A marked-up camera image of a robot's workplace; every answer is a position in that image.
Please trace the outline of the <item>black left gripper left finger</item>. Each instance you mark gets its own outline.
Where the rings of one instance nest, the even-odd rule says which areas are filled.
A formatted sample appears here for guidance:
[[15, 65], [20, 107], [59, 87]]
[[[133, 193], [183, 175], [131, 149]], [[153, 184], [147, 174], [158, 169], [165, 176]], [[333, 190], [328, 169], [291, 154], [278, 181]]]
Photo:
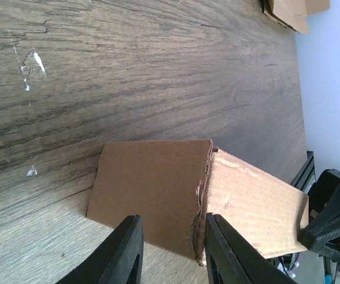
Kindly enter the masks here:
[[140, 283], [143, 266], [143, 223], [129, 215], [79, 266], [59, 283]]

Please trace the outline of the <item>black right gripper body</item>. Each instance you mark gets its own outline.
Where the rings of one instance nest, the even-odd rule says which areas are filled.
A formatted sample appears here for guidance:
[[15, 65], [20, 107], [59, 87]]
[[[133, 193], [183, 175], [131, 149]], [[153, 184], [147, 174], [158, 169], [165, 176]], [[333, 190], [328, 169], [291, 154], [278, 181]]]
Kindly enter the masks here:
[[323, 211], [339, 183], [339, 170], [327, 169], [323, 171], [308, 192], [310, 219], [315, 219]]

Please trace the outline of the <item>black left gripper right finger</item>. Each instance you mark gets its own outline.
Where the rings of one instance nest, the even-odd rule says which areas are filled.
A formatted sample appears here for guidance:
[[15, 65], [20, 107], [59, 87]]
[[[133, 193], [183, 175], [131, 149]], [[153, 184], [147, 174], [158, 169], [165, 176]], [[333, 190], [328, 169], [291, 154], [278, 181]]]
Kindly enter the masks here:
[[253, 248], [221, 215], [206, 215], [209, 283], [294, 283]]

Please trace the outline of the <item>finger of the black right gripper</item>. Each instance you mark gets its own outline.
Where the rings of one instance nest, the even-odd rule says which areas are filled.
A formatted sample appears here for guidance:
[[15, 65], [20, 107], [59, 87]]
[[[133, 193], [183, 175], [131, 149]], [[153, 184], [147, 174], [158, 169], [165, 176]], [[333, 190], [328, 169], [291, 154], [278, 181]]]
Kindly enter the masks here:
[[322, 212], [297, 235], [308, 250], [340, 264], [340, 184]]

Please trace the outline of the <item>small brown cardboard box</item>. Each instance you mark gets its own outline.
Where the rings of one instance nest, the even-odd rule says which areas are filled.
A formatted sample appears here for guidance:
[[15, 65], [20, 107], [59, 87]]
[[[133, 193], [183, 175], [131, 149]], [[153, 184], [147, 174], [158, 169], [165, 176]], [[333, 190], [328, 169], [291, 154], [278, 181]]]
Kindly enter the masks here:
[[211, 140], [106, 144], [89, 219], [115, 228], [140, 215], [146, 242], [205, 264], [206, 215], [221, 215], [264, 258], [305, 251], [308, 196]]

